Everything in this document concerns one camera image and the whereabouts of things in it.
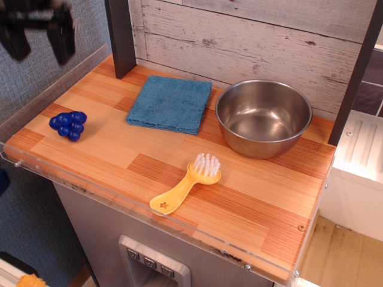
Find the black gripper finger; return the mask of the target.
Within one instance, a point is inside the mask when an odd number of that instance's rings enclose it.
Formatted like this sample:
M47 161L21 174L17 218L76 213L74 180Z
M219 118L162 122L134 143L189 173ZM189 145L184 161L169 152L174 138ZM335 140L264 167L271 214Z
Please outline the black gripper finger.
M22 27L1 25L1 44L12 58L20 62L31 52Z
M59 65L65 65L75 54L75 30L69 25L50 23L47 36Z

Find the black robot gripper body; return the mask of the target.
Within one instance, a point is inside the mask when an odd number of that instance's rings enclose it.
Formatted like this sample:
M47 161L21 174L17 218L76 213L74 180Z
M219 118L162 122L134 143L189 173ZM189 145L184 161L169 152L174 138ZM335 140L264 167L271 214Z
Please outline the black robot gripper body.
M1 30L52 29L73 31L68 1L1 1Z

